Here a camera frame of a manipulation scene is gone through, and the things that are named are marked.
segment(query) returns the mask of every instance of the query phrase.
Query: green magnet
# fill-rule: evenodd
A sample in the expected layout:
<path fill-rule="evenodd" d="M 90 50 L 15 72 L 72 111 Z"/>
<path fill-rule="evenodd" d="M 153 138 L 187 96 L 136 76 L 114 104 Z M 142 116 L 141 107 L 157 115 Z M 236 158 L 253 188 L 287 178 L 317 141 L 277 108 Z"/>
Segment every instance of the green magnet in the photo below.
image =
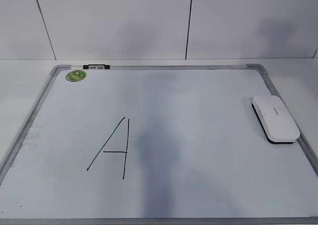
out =
<path fill-rule="evenodd" d="M 74 70 L 66 75 L 66 80 L 70 82 L 78 82 L 86 78 L 86 72 L 83 70 Z"/>

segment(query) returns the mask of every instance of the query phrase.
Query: whiteboard surface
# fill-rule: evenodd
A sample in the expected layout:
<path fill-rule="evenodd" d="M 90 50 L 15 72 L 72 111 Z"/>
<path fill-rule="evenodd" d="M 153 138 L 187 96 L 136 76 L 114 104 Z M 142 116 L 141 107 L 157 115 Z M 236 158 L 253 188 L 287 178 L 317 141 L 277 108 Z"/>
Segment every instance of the whiteboard surface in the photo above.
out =
<path fill-rule="evenodd" d="M 1 218 L 249 218 L 318 214 L 298 143 L 272 145 L 252 70 L 62 71 L 0 186 Z M 89 171 L 87 166 L 125 117 Z"/>

